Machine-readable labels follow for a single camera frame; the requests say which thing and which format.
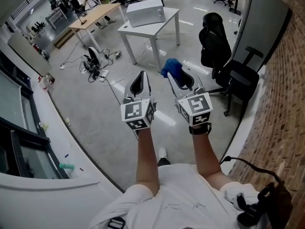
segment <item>window frame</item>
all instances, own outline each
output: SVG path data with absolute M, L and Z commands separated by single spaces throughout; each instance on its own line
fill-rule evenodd
M 40 118 L 37 112 L 37 108 L 35 105 L 34 97 L 33 97 L 33 91 L 31 89 L 31 80 L 30 78 L 22 72 L 14 63 L 12 63 L 6 55 L 0 51 L 0 54 L 2 54 L 5 58 L 5 64 L 10 64 L 10 67 L 12 67 L 12 73 L 10 73 L 7 68 L 8 65 L 4 67 L 2 65 L 4 62 L 2 61 L 3 57 L 0 57 L 0 70 L 6 74 L 10 79 L 12 79 L 15 83 L 19 84 L 21 86 L 21 95 L 25 98 L 27 98 L 30 101 L 30 108 L 31 113 L 33 115 L 35 127 L 37 129 L 37 133 L 34 133 L 30 130 L 27 130 L 25 128 L 22 128 L 18 125 L 15 125 L 4 118 L 0 117 L 0 125 L 2 128 L 7 128 L 10 130 L 10 138 L 11 138 L 11 145 L 8 143 L 8 140 L 6 140 L 8 145 L 8 149 L 12 148 L 12 150 L 7 150 L 4 148 L 0 142 L 0 145 L 2 148 L 6 150 L 7 155 L 10 155 L 10 161 L 12 161 L 12 153 L 15 157 L 15 163 L 17 166 L 17 170 L 19 174 L 17 173 L 16 167 L 12 169 L 14 171 L 12 175 L 21 176 L 21 177 L 30 177 L 27 169 L 26 169 L 26 163 L 24 161 L 22 150 L 20 143 L 28 144 L 30 148 L 34 148 L 37 150 L 41 150 L 46 152 L 49 162 L 52 165 L 52 168 L 54 172 L 57 174 L 58 179 L 69 179 L 68 175 L 64 171 L 64 169 L 59 168 L 59 161 L 55 155 L 55 153 L 52 150 L 52 147 L 50 145 L 50 139 L 46 136 L 45 131 L 42 127 L 40 127 L 39 123 Z

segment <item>brick wall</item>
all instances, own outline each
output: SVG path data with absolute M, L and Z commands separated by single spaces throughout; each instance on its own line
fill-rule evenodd
M 293 11 L 266 66 L 266 92 L 240 157 L 277 172 L 293 196 L 287 228 L 305 228 L 305 0 L 284 0 Z M 237 161 L 230 175 L 261 190 L 272 181 Z

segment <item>blue cloth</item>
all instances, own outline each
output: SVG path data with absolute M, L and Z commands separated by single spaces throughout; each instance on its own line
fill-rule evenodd
M 163 75 L 164 78 L 167 78 L 167 73 L 170 72 L 180 85 L 183 84 L 183 72 L 182 72 L 182 64 L 177 60 L 173 58 L 169 58 L 166 60 L 165 65 L 163 69 L 161 70 L 161 75 Z

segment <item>gray floor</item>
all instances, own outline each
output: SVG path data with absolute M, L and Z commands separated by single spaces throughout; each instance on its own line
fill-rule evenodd
M 36 35 L 35 39 L 33 40 L 33 43 L 37 44 L 40 49 L 44 49 L 49 51 L 50 48 L 52 48 L 51 44 L 52 41 L 64 30 L 66 29 L 70 24 L 72 24 L 74 21 L 76 21 L 77 15 L 74 11 L 71 9 L 68 9 L 68 12 L 65 14 L 67 19 L 65 19 L 63 16 L 60 19 L 57 19 L 54 22 L 54 25 L 56 29 L 51 27 L 48 23 L 47 25 Z
M 244 1 L 240 0 L 239 9 L 242 10 Z M 180 8 L 179 18 L 181 45 L 176 46 L 174 22 L 169 24 L 158 36 L 161 63 L 168 58 L 177 58 L 184 67 L 197 72 L 207 90 L 219 88 L 211 79 L 212 69 L 204 67 L 200 63 L 201 44 L 198 33 L 202 29 L 202 17 L 207 12 L 217 12 L 224 20 L 224 27 L 231 48 L 236 40 L 234 31 L 238 30 L 240 16 L 230 13 L 228 7 L 221 3 L 214 4 L 211 0 L 165 0 L 165 6 Z M 131 60 L 124 44 L 116 31 L 123 21 L 118 11 L 110 14 L 117 20 L 103 30 L 97 29 L 93 33 L 101 48 L 109 48 L 111 52 L 122 51 L 122 57 L 114 60 L 107 76 L 110 83 L 123 78 L 131 65 Z M 178 114 L 174 107 L 174 95 L 168 83 L 154 66 L 153 53 L 150 43 L 144 38 L 128 37 L 135 57 L 139 57 L 137 65 L 132 65 L 125 78 L 113 86 L 118 99 L 122 101 L 124 86 L 139 71 L 148 73 L 152 86 L 152 93 L 157 101 L 157 112 L 152 123 L 152 137 L 156 153 L 158 148 L 165 147 L 168 150 L 168 158 L 172 163 L 194 164 L 193 144 L 188 132 L 188 124 Z M 89 37 L 84 38 L 86 47 L 93 46 Z M 99 81 L 88 82 L 88 75 L 79 71 L 80 60 L 68 63 L 64 70 L 60 65 L 66 60 L 73 50 L 78 39 L 72 37 L 60 50 L 54 49 L 51 53 L 51 74 L 55 77 L 55 90 L 52 97 L 61 114 L 71 121 L 71 129 L 88 150 L 92 158 L 100 167 L 123 189 L 134 183 L 137 140 L 131 129 L 121 121 L 120 106 L 108 86 L 102 86 Z M 69 58 L 73 61 L 84 54 L 85 48 L 80 43 Z M 219 94 L 211 96 L 213 112 L 211 122 L 213 130 L 210 140 L 218 158 L 224 153 L 238 123 L 240 105 L 233 104 L 231 115 L 225 117 L 226 97 Z

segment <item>chair armrest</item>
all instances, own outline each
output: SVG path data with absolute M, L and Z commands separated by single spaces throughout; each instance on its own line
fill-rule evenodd
M 246 46 L 246 50 L 249 51 L 249 52 L 254 53 L 255 55 L 257 55 L 257 56 L 260 57 L 260 58 L 263 58 L 263 56 L 264 56 L 262 52 L 256 50 L 256 49 L 253 48 L 253 47 Z
M 237 73 L 236 71 L 231 71 L 230 72 L 230 76 L 232 76 L 232 78 L 242 84 L 244 84 L 245 86 L 250 86 L 251 82 L 249 80 L 247 80 L 246 78 L 244 78 L 242 75 L 240 75 L 239 73 Z

